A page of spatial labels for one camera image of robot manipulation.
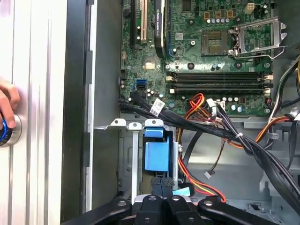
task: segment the green circuit board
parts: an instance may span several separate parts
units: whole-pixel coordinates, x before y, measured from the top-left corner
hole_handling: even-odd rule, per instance
[[[135,1],[135,26],[141,26],[141,4],[143,0],[124,0],[123,13],[132,10],[132,1]],[[259,60],[235,60],[228,56],[232,48],[228,30],[236,24],[244,24],[259,19],[270,18],[271,8],[263,16],[254,13],[246,14],[245,7],[252,2],[263,5],[265,0],[191,0],[186,5],[185,0],[165,0],[165,40],[166,57],[161,59],[155,49],[155,0],[146,0],[147,6],[147,39],[136,41],[134,48],[130,46],[132,19],[123,18],[122,55],[121,55],[121,98],[128,100],[130,92],[136,89],[137,79],[146,79],[145,89],[139,90],[149,104],[156,98],[161,98],[165,105],[178,114],[185,114],[188,110],[188,100],[196,93],[170,93],[167,76],[168,73],[239,73],[239,72],[265,72],[271,73],[271,60],[267,57]],[[247,30],[245,44],[248,49],[270,45],[270,26],[260,26]],[[227,46],[221,43],[225,37]],[[188,68],[189,63],[194,64],[193,70]],[[215,65],[220,68],[212,70]],[[207,93],[206,98],[223,101],[225,110],[231,116],[268,116],[265,93],[261,94],[231,94]]]

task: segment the capacitor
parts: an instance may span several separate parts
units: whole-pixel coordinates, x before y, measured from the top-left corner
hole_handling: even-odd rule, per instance
[[[175,107],[175,104],[174,104],[173,102],[170,102],[170,103],[169,103],[169,107],[172,109],[172,108]]]
[[[217,68],[217,64],[216,63],[212,64],[211,70],[215,70],[216,68]]]

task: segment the blue tab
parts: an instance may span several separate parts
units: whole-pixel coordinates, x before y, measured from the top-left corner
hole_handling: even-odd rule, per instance
[[[178,189],[173,191],[173,195],[184,195],[184,196],[190,196],[191,193],[189,191],[189,187],[185,187],[183,189]]]
[[[164,137],[164,129],[160,127],[147,127],[145,131],[145,137]]]
[[[170,138],[167,142],[146,142],[145,170],[167,172],[169,170]]]

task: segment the screw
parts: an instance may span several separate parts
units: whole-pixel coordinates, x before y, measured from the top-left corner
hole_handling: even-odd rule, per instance
[[[270,66],[271,66],[271,64],[268,63],[268,62],[264,64],[264,67],[265,67],[265,68],[269,68]]]
[[[124,202],[124,201],[119,201],[118,202],[118,206],[125,206],[126,205],[126,202]]]
[[[180,198],[179,198],[178,196],[173,196],[172,199],[173,199],[174,201],[179,201]]]
[[[155,196],[150,196],[150,197],[149,197],[149,200],[150,200],[150,201],[155,201],[155,200],[156,200],[156,197],[155,197]]]
[[[212,206],[212,202],[211,201],[204,201],[204,205],[206,205],[206,206]]]

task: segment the black cable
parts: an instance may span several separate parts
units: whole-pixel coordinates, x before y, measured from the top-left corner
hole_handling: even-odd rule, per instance
[[[224,146],[225,146],[225,142],[222,140],[222,145],[221,145],[220,153],[219,153],[219,155],[218,155],[218,157],[217,157],[217,160],[215,161],[214,165],[207,171],[210,175],[215,174],[214,169],[215,169],[215,168],[217,167],[217,165],[218,165],[218,162],[219,162],[219,160],[220,160],[220,158],[221,158],[221,155],[222,155],[222,152],[223,152],[223,150],[224,150]]]
[[[191,142],[188,144],[188,147],[187,147],[187,150],[186,150],[186,153],[183,157],[183,164],[185,166],[188,165],[188,161],[189,161],[189,158],[191,157],[192,155],[192,151],[197,143],[197,141],[199,140],[199,138],[201,137],[201,135],[203,134],[203,132],[197,132],[194,137],[192,138]]]
[[[296,104],[298,102],[300,102],[300,97],[298,99],[293,100],[292,102],[282,105],[281,108],[284,109],[284,108],[290,107],[291,105]]]

